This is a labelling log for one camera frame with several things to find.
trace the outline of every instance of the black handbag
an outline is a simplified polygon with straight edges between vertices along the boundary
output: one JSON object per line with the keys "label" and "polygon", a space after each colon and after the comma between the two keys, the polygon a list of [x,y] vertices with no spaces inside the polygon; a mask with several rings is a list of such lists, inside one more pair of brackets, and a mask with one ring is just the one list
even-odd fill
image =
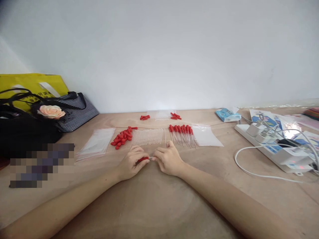
{"label": "black handbag", "polygon": [[9,99],[0,99],[0,156],[2,157],[36,158],[32,151],[43,151],[48,143],[56,143],[62,137],[62,133],[54,125],[13,106],[14,101],[21,100],[28,94],[31,92],[17,93]]}

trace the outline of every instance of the blue tissue pack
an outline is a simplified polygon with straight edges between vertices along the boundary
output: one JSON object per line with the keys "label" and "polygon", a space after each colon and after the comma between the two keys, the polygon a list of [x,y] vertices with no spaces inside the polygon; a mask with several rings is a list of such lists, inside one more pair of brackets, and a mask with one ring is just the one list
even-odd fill
{"label": "blue tissue pack", "polygon": [[242,118],[242,116],[238,113],[233,113],[230,110],[223,108],[220,110],[216,110],[215,112],[218,117],[223,121],[223,122],[233,122],[233,121],[238,121]]}

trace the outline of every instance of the person's left hand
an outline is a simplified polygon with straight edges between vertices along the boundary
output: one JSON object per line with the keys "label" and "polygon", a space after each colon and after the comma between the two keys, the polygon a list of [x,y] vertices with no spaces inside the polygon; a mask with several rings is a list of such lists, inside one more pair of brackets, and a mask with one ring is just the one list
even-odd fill
{"label": "person's left hand", "polygon": [[141,161],[136,165],[141,158],[149,157],[140,146],[133,146],[120,164],[116,167],[117,175],[120,181],[127,180],[135,176],[145,165],[150,161],[148,159]]}

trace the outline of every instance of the black and white striped bag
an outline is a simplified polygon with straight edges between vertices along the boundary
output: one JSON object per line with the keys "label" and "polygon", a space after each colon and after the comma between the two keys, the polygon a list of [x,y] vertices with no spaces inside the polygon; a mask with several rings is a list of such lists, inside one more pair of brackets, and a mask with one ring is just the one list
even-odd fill
{"label": "black and white striped bag", "polygon": [[59,98],[42,98],[41,105],[56,105],[65,112],[65,116],[58,120],[52,120],[61,132],[67,133],[72,132],[94,118],[99,114],[97,109],[92,105],[91,102],[82,94],[74,91],[69,92],[67,95]]}

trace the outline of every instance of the yellow bag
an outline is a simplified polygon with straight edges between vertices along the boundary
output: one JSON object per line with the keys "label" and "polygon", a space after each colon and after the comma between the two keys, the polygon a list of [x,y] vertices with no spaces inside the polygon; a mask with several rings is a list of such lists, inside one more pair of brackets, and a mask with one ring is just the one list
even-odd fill
{"label": "yellow bag", "polygon": [[[0,75],[0,91],[13,89],[13,88],[26,88],[33,94],[39,95],[44,98],[60,97],[67,95],[68,88],[64,84],[61,76],[59,75],[44,75],[44,74],[18,74],[18,75]],[[14,90],[0,94],[0,98],[7,99],[16,93],[23,91]],[[36,102],[38,99],[34,96],[28,96],[22,101]],[[14,106],[24,111],[29,111],[30,106],[28,103],[15,101]]]}

